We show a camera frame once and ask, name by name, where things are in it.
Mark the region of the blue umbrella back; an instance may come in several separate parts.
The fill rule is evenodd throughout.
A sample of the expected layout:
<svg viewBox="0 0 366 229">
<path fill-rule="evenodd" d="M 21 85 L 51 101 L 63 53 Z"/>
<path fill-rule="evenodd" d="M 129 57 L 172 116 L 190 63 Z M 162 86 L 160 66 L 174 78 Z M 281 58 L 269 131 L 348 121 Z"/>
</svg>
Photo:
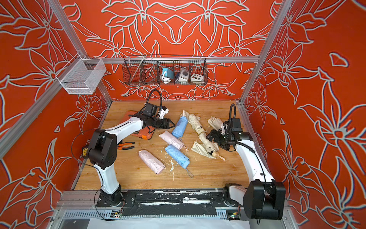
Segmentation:
<svg viewBox="0 0 366 229">
<path fill-rule="evenodd" d="M 182 138 L 185 133 L 187 124 L 188 124 L 187 117 L 186 116 L 180 117 L 174 130 L 172 131 L 172 135 L 177 138 Z"/>
</svg>

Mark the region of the beige umbrella back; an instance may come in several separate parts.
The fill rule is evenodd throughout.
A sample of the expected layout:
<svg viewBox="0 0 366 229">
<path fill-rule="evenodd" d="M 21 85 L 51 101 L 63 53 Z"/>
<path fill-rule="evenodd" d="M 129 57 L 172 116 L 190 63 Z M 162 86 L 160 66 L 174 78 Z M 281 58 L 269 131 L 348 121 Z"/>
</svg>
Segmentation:
<svg viewBox="0 0 366 229">
<path fill-rule="evenodd" d="M 222 135 L 225 134 L 228 127 L 227 123 L 224 123 L 220 118 L 211 117 L 208 119 L 208 124 L 216 131 L 221 132 Z"/>
</svg>

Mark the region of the beige umbrella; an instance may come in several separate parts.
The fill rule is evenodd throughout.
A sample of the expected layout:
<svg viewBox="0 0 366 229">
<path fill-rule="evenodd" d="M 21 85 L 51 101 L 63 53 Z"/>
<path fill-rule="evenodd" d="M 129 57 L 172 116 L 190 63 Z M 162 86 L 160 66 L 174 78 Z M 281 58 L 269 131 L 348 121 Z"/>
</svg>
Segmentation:
<svg viewBox="0 0 366 229">
<path fill-rule="evenodd" d="M 200 133 L 198 135 L 198 137 L 201 140 L 201 142 L 204 144 L 204 146 L 205 146 L 208 154 L 212 155 L 215 158 L 220 158 L 223 161 L 226 161 L 226 159 L 219 154 L 219 150 L 220 149 L 219 149 L 218 144 L 217 143 L 213 143 L 210 140 L 208 140 L 206 138 L 206 133 L 205 132 Z"/>
<path fill-rule="evenodd" d="M 224 123 L 220 118 L 211 117 L 208 119 L 208 124 L 216 131 L 221 132 L 222 135 L 225 134 L 228 127 L 227 123 Z"/>
<path fill-rule="evenodd" d="M 200 122 L 200 117 L 196 116 L 195 114 L 190 114 L 185 110 L 183 110 L 181 114 L 181 117 L 183 116 L 187 118 L 188 123 L 199 136 L 206 138 L 206 130 Z"/>
</svg>

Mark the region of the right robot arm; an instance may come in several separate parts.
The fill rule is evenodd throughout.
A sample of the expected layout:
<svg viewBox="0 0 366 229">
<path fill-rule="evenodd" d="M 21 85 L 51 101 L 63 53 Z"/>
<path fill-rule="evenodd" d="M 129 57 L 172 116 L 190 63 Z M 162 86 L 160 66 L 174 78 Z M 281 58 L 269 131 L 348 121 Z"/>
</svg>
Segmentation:
<svg viewBox="0 0 366 229">
<path fill-rule="evenodd" d="M 230 106 L 228 120 L 218 130 L 212 130 L 206 139 L 221 149 L 238 153 L 250 181 L 248 187 L 226 184 L 222 194 L 223 202 L 243 207 L 246 216 L 256 219 L 258 223 L 263 219 L 281 220 L 286 188 L 266 169 L 255 148 L 253 137 L 242 129 L 241 120 L 236 117 L 235 104 Z"/>
</svg>

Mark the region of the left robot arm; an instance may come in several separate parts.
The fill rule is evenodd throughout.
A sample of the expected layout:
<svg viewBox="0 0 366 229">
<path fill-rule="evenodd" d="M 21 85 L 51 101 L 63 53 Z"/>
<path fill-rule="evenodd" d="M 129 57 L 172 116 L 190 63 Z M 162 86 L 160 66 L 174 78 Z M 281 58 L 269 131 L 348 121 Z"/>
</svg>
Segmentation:
<svg viewBox="0 0 366 229">
<path fill-rule="evenodd" d="M 118 145 L 130 136 L 146 130 L 148 139 L 157 129 L 171 129 L 175 123 L 165 117 L 167 108 L 163 106 L 162 94 L 153 89 L 141 110 L 130 114 L 129 118 L 109 129 L 96 129 L 92 135 L 84 158 L 97 170 L 100 182 L 100 197 L 107 206 L 115 207 L 123 201 L 121 185 L 117 180 L 114 163 Z"/>
</svg>

